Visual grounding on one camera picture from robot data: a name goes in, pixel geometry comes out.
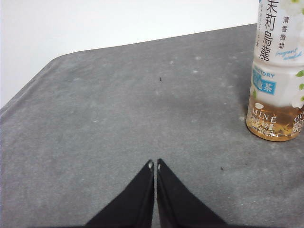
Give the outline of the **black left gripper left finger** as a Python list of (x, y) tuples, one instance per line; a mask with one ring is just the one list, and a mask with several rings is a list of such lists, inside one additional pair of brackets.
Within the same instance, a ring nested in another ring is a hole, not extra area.
[(148, 160), (126, 188), (86, 228), (150, 228), (154, 207), (154, 163)]

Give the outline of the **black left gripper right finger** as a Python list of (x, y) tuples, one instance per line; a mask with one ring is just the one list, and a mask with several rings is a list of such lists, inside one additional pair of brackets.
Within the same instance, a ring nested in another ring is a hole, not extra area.
[(228, 224), (157, 160), (157, 202), (162, 228), (225, 228)]

